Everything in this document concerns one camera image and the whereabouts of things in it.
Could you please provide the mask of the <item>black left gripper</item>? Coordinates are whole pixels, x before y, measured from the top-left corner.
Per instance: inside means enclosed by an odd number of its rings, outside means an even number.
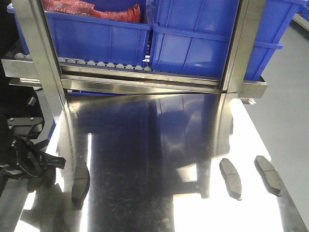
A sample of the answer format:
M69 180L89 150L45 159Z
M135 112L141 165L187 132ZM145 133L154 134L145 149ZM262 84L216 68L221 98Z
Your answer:
M16 136L0 143L0 173L12 179L40 177L48 169L64 169L65 164L65 158L47 154Z

